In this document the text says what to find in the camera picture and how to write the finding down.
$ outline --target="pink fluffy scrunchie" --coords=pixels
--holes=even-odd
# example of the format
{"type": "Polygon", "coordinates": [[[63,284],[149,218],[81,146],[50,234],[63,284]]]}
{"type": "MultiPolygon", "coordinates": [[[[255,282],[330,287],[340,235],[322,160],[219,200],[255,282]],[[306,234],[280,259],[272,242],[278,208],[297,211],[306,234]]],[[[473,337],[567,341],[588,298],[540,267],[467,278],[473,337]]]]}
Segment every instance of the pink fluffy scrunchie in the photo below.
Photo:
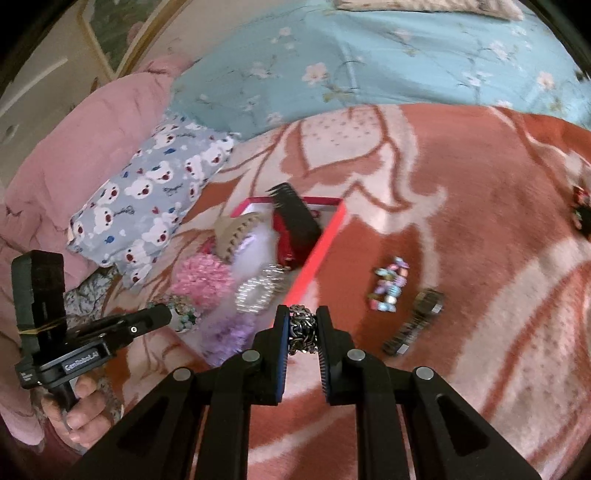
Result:
{"type": "Polygon", "coordinates": [[[186,295],[195,305],[209,310],[230,293],[233,284],[229,265],[215,255],[197,254],[183,262],[170,291],[186,295]]]}

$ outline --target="handle grip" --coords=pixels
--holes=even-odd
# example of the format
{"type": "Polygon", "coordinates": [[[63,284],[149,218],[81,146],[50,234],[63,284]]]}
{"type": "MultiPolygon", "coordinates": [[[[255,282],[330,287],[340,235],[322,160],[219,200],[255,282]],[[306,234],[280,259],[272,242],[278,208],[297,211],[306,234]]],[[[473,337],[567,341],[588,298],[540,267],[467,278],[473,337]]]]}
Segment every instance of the handle grip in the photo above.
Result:
{"type": "Polygon", "coordinates": [[[56,398],[57,404],[66,412],[73,409],[74,405],[78,403],[70,382],[64,382],[57,387],[50,388],[49,393],[56,398]]]}

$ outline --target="finger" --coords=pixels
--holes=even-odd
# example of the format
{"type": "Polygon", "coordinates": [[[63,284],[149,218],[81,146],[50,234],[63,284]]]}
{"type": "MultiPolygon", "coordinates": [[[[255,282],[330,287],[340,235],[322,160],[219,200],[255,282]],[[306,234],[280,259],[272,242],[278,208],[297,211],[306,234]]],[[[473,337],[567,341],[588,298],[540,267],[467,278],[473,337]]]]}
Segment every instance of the finger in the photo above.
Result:
{"type": "Polygon", "coordinates": [[[68,430],[62,420],[61,409],[55,397],[53,395],[45,395],[41,399],[41,408],[45,412],[45,415],[47,415],[56,433],[62,438],[67,437],[68,430]]]}
{"type": "Polygon", "coordinates": [[[101,414],[105,409],[106,398],[103,392],[96,391],[82,398],[66,415],[70,428],[76,430],[101,414]]]}
{"type": "Polygon", "coordinates": [[[86,398],[97,389],[98,385],[93,375],[84,374],[78,377],[74,386],[74,393],[78,398],[86,398]]]}
{"type": "Polygon", "coordinates": [[[83,447],[92,447],[111,428],[111,421],[105,415],[99,415],[84,426],[70,432],[70,440],[83,447]]]}

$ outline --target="black handheld device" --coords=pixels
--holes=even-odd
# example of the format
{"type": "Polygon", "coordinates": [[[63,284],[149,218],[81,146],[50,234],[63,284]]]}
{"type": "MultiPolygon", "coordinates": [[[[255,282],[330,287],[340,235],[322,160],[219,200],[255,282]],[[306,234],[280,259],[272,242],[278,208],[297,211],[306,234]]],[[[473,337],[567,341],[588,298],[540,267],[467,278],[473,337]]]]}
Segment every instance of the black handheld device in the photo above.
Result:
{"type": "Polygon", "coordinates": [[[60,407],[76,404],[70,380],[96,368],[134,338],[170,322],[165,305],[113,315],[67,329],[64,260],[61,254],[33,250],[12,262],[12,290],[22,360],[16,370],[23,388],[46,387],[60,407]]]}

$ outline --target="purple fluffy scrunchie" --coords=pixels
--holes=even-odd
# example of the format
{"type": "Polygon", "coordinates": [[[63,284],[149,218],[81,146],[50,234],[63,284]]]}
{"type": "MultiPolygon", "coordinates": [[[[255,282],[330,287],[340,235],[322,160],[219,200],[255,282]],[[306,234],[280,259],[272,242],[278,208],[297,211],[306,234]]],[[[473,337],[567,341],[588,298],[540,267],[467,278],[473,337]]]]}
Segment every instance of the purple fluffy scrunchie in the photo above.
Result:
{"type": "Polygon", "coordinates": [[[212,367],[219,367],[248,346],[255,330],[255,316],[251,313],[238,313],[216,318],[215,321],[205,320],[199,330],[203,359],[212,367]]]}

